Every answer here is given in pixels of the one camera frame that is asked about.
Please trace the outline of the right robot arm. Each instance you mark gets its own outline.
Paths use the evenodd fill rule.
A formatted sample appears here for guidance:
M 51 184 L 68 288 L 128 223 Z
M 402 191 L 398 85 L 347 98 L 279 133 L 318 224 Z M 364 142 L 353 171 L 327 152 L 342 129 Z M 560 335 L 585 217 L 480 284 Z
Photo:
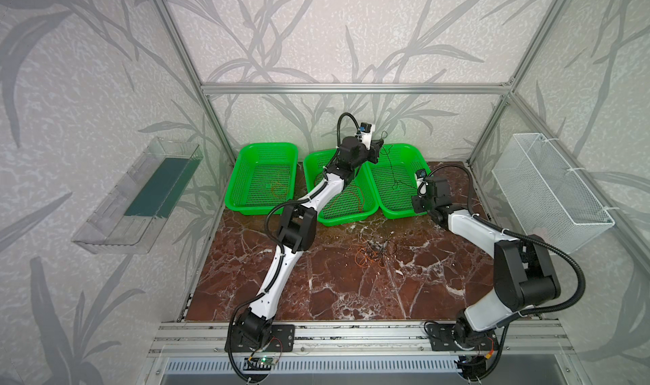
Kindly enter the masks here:
M 494 329 L 523 317 L 561 312 L 584 297 L 587 280 L 580 265 L 567 253 L 537 235 L 518 234 L 493 224 L 467 205 L 454 203 L 450 183 L 436 175 L 449 165 L 432 171 L 416 171 L 416 195 L 411 197 L 415 213 L 427 214 L 435 224 L 456 234 L 493 258 L 493 289 L 459 313 L 451 331 L 462 349 L 472 349 Z M 561 295 L 560 279 L 551 256 L 564 260 L 577 277 L 574 293 L 557 305 L 546 305 Z

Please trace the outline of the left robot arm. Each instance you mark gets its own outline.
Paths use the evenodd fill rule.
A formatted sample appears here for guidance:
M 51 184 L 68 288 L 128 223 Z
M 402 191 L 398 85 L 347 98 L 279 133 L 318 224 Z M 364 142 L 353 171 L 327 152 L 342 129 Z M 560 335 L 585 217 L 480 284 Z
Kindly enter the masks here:
M 242 371 L 234 356 L 235 337 L 240 335 L 251 344 L 253 353 L 272 343 L 280 297 L 296 263 L 315 240 L 318 215 L 355 180 L 364 163 L 378 162 L 384 139 L 373 139 L 375 131 L 374 124 L 360 123 L 350 113 L 341 114 L 336 126 L 337 148 L 324 167 L 322 180 L 304 197 L 275 206 L 265 217 L 264 232 L 275 244 L 274 259 L 256 296 L 235 307 L 225 346 L 232 369 L 246 383 L 259 383 L 263 377 Z

